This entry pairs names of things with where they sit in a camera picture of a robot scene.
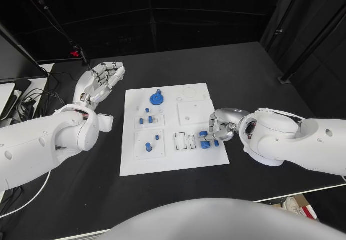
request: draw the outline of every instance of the robotic hand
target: robotic hand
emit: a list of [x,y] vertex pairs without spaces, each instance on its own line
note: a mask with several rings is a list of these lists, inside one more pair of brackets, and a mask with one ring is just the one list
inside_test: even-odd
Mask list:
[[112,130],[114,117],[97,115],[94,110],[124,74],[121,62],[101,63],[81,76],[72,104],[52,116],[0,128],[0,192],[26,184],[69,157],[91,150],[99,131]]
[[210,115],[209,131],[200,141],[225,142],[238,133],[244,151],[268,166],[290,161],[308,170],[346,176],[346,120],[304,119],[268,108],[251,114],[222,108]]

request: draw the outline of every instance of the computer monitor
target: computer monitor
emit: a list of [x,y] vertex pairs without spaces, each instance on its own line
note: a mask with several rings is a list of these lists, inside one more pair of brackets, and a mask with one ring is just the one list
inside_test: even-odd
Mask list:
[[48,78],[48,73],[0,30],[0,83]]

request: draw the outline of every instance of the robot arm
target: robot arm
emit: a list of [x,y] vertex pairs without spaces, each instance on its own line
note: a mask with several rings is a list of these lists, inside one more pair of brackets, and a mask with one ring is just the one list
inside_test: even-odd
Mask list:
[[[213,133],[215,121],[221,130]],[[267,108],[252,114],[223,108],[210,115],[209,126],[212,133],[200,140],[225,142],[238,133],[244,151],[259,163],[277,167],[290,161],[308,170],[346,175],[346,120],[304,119]]]
[[91,150],[99,131],[112,130],[114,117],[94,110],[124,73],[121,62],[102,63],[79,79],[73,104],[52,116],[0,128],[0,192],[26,184]]

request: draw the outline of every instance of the black tabletop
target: black tabletop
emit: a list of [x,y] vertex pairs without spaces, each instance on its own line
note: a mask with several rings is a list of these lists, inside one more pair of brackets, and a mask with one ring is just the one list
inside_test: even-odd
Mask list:
[[[49,240],[112,228],[140,213],[179,201],[234,198],[258,201],[343,184],[339,176],[285,162],[270,167],[244,152],[239,137],[225,143],[229,164],[120,177],[125,90],[206,83],[215,109],[254,112],[271,108],[311,118],[294,87],[257,42],[123,56],[92,61],[123,62],[118,82],[95,112],[114,116],[112,131],[101,133],[91,151],[69,158],[52,171],[48,185],[30,205],[0,220],[6,240]],[[79,78],[81,62],[59,63],[52,72]],[[76,81],[56,75],[58,90],[72,103]],[[58,109],[59,101],[50,110]],[[33,197],[46,175],[23,186],[13,209]]]

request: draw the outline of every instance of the desk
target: desk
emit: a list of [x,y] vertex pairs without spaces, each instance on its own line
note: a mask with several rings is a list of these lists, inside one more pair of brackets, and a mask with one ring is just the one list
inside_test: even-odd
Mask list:
[[[244,152],[238,137],[225,144],[229,164],[120,177],[125,90],[206,83],[215,109],[283,110],[306,118],[313,113],[294,87],[281,85],[283,75],[257,42],[98,59],[123,62],[124,80],[97,108],[114,116],[112,131],[101,133],[89,152],[52,171],[45,190],[32,204],[0,220],[7,240],[50,240],[112,228],[143,212],[199,198],[261,201],[345,185],[340,176],[313,172],[285,162],[258,163]],[[79,62],[59,63],[52,72],[79,78]],[[72,102],[76,82],[59,74],[59,95]],[[23,186],[22,206],[33,197],[46,175]]]

